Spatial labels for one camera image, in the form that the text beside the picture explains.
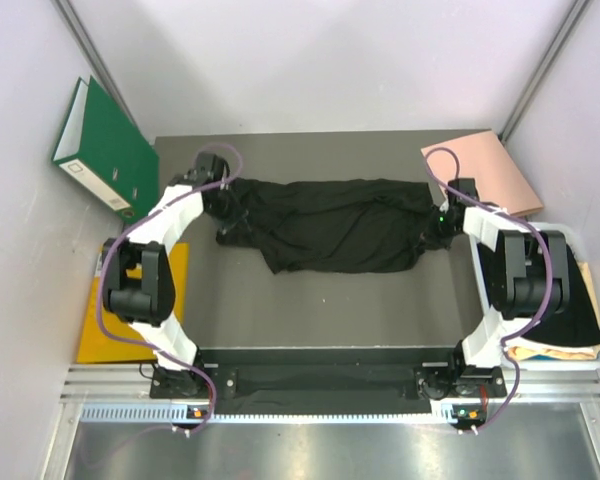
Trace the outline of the black printed t-shirt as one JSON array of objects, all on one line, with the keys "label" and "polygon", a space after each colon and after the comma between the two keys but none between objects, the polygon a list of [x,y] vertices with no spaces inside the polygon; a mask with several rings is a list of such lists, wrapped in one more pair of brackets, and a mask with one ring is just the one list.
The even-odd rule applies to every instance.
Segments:
[{"label": "black printed t-shirt", "polygon": [[246,217],[216,241],[258,250],[274,274],[401,272],[452,241],[425,182],[238,178],[232,190]]}]

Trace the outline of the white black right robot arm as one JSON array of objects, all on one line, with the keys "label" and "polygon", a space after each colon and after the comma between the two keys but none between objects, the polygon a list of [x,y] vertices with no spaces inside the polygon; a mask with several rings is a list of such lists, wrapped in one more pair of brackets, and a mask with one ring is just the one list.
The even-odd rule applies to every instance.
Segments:
[{"label": "white black right robot arm", "polygon": [[431,370],[421,381],[423,392],[477,397],[481,388],[497,398],[506,395],[502,363],[508,342],[524,336],[570,300],[569,248],[558,230],[540,230],[496,206],[469,206],[453,201],[436,207],[423,239],[448,247],[464,234],[487,252],[489,308],[471,334],[459,341],[445,372]]}]

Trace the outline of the green lever arch binder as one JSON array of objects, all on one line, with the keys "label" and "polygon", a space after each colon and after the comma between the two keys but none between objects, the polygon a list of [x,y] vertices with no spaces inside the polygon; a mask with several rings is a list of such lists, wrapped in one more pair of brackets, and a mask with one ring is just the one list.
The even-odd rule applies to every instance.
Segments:
[{"label": "green lever arch binder", "polygon": [[157,153],[93,77],[77,80],[51,161],[126,223],[160,198]]}]

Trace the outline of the folded black t-shirt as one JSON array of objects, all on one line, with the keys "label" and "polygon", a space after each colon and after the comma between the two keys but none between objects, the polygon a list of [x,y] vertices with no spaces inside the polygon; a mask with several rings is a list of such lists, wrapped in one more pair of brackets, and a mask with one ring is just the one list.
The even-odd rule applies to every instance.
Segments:
[{"label": "folded black t-shirt", "polygon": [[[489,302],[502,307],[503,318],[510,323],[518,315],[515,307],[507,307],[495,285],[499,263],[496,254],[478,245],[481,270]],[[566,246],[569,273],[569,301],[559,312],[547,308],[542,320],[523,335],[525,340],[557,347],[581,348],[600,345],[600,327],[579,266],[569,245]]]}]

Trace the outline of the white plastic basket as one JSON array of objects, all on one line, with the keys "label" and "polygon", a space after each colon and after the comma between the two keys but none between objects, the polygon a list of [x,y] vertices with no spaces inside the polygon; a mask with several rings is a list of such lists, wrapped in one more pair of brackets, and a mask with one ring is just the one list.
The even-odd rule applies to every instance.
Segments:
[{"label": "white plastic basket", "polygon": [[[588,251],[582,239],[569,226],[547,222],[533,222],[533,225],[538,230],[557,230],[562,232],[575,259],[578,262],[587,262],[589,260]],[[487,296],[486,274],[483,268],[484,261],[482,258],[484,255],[479,252],[481,244],[477,240],[470,237],[469,242],[481,310],[483,314],[486,314],[490,308],[490,301]],[[598,314],[598,323],[600,328],[600,314]],[[600,353],[594,360],[554,360],[549,358],[541,359],[536,356],[528,360],[518,360],[518,363],[522,370],[528,371],[593,371],[600,369]]]}]

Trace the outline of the yellow folder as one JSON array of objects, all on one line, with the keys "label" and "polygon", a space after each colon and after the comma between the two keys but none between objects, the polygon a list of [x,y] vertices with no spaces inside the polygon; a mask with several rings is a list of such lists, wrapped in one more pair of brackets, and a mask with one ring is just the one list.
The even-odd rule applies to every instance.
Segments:
[{"label": "yellow folder", "polygon": [[[187,243],[180,242],[173,247],[169,254],[176,293],[174,313],[179,323],[182,323],[184,313],[189,253],[190,246]],[[84,315],[76,362],[78,364],[102,364],[155,361],[156,356],[150,348],[112,340],[99,328],[96,319],[96,306],[101,264],[102,252],[99,252]]]}]

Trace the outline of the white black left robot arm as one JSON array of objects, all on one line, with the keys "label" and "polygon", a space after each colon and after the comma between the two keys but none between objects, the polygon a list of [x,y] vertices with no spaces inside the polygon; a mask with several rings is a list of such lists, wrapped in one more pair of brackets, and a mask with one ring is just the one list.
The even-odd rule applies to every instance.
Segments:
[{"label": "white black left robot arm", "polygon": [[140,336],[106,336],[154,353],[155,398],[194,398],[212,391],[200,361],[199,348],[184,332],[175,313],[176,289],[169,254],[189,225],[206,214],[222,224],[236,222],[229,167],[194,167],[165,188],[157,204],[120,237],[103,245],[96,321],[113,314]]}]

